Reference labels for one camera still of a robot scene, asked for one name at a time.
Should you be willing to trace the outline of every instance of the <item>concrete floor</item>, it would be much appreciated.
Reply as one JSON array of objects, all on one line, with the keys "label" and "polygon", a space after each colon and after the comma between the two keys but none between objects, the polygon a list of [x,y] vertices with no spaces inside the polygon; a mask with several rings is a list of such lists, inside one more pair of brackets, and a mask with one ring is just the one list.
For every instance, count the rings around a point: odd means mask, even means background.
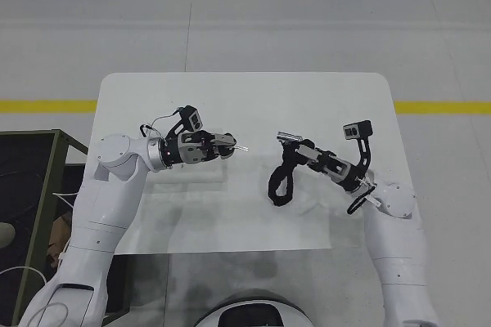
[{"label": "concrete floor", "polygon": [[[95,99],[127,71],[375,71],[395,100],[491,101],[491,0],[0,0],[0,98]],[[92,114],[0,114],[0,130]],[[401,115],[444,325],[491,326],[491,116]],[[82,158],[76,154],[72,161]],[[363,244],[346,249],[139,258],[119,325],[189,326],[238,289],[270,289],[316,326],[380,325]]]}]

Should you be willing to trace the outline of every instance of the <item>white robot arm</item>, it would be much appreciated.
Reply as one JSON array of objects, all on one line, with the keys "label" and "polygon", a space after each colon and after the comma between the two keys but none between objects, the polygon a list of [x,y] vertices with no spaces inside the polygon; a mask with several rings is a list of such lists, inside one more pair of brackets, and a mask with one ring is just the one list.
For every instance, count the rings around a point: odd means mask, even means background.
[{"label": "white robot arm", "polygon": [[[367,175],[371,162],[368,142],[372,135],[371,122],[345,125],[344,133],[346,139],[358,142],[361,159],[356,166],[330,151],[320,150],[303,137],[279,132],[277,139],[284,146],[284,162],[292,162],[292,167],[305,164],[356,198],[348,214],[363,206],[366,246],[380,277],[384,297],[384,326],[440,327],[426,290],[427,246],[416,196],[408,186]],[[269,197],[275,205],[291,201],[289,179],[288,194],[281,197],[274,193],[284,177],[290,178],[291,172],[277,174],[275,170],[269,181]]]},{"label": "white robot arm", "polygon": [[97,167],[84,176],[74,203],[72,237],[61,266],[34,296],[20,327],[101,326],[107,273],[116,246],[137,213],[147,173],[232,156],[236,140],[231,134],[201,130],[193,107],[178,112],[181,121],[165,139],[152,137],[152,127],[144,125],[151,129],[150,136],[134,140],[111,135],[97,145]]}]

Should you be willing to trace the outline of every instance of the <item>white tabletop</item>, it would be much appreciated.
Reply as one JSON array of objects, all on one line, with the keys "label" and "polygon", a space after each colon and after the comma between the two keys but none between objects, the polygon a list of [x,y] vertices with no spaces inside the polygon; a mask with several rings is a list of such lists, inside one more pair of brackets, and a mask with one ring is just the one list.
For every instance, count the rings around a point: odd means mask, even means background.
[{"label": "white tabletop", "polygon": [[[228,160],[150,173],[133,224],[117,254],[200,253],[358,247],[362,213],[352,199],[306,167],[295,170],[295,197],[274,207],[268,179],[282,161],[278,131],[309,138],[357,163],[356,141],[342,126],[372,121],[371,169],[411,184],[388,83],[363,73],[112,74],[101,85],[91,145],[111,133],[139,137],[140,124],[193,105],[205,129],[230,132]],[[167,132],[178,117],[159,120]],[[94,146],[86,169],[96,165]]]}]

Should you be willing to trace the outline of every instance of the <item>white cable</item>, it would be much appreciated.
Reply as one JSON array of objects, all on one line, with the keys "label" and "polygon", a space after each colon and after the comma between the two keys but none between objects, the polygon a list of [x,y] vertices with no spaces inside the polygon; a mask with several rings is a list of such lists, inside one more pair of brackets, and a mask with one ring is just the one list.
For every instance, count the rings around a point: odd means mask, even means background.
[{"label": "white cable", "polygon": [[[32,268],[32,267],[27,267],[27,266],[18,266],[18,267],[11,267],[11,268],[7,268],[6,270],[3,270],[3,271],[0,271],[0,275],[5,273],[5,272],[8,272],[8,271],[12,271],[12,270],[15,270],[15,269],[29,269],[31,271],[34,271],[36,272],[37,274],[40,275],[40,277],[42,277],[42,280],[43,280],[43,283],[44,284],[47,284],[47,280],[46,280],[46,277],[43,275],[43,273],[41,273],[40,271]],[[5,326],[5,325],[0,325],[0,327],[15,327],[15,326]]]},{"label": "white cable", "polygon": [[76,193],[53,193],[53,195],[71,196],[71,195],[78,195],[78,192],[76,192]]},{"label": "white cable", "polygon": [[71,238],[65,242],[64,250],[58,254],[58,267],[56,269],[60,268],[60,265],[62,264],[62,261],[64,260],[65,253],[67,252],[67,248],[69,247],[69,243],[71,241]]},{"label": "white cable", "polygon": [[174,115],[176,115],[176,114],[177,114],[177,112],[179,112],[179,111],[180,111],[180,109],[181,109],[181,107],[178,107],[178,108],[177,108],[177,109],[176,109],[176,110],[175,110],[175,111],[174,111],[172,114],[170,114],[170,115],[167,115],[167,116],[161,116],[161,117],[155,118],[155,120],[153,120],[153,122],[151,123],[151,128],[153,128],[153,126],[155,125],[155,123],[156,123],[156,121],[157,121],[158,119],[163,119],[163,118],[173,117]]},{"label": "white cable", "polygon": [[53,193],[53,195],[55,195],[58,199],[61,199],[62,201],[66,202],[67,205],[69,205],[72,209],[74,209],[73,204],[71,204],[68,200],[64,199],[62,195],[60,195],[59,193]]},{"label": "white cable", "polygon": [[60,322],[60,324],[55,326],[55,327],[61,327],[64,324],[64,322],[67,320],[67,316],[69,315],[69,308],[62,302],[53,302],[53,303],[47,304],[44,307],[41,307],[38,311],[36,311],[34,313],[34,315],[31,317],[31,319],[29,319],[26,326],[28,326],[28,327],[31,326],[31,322],[33,321],[34,317],[37,316],[40,312],[45,311],[47,308],[54,307],[54,306],[63,306],[65,308],[64,319]]}]

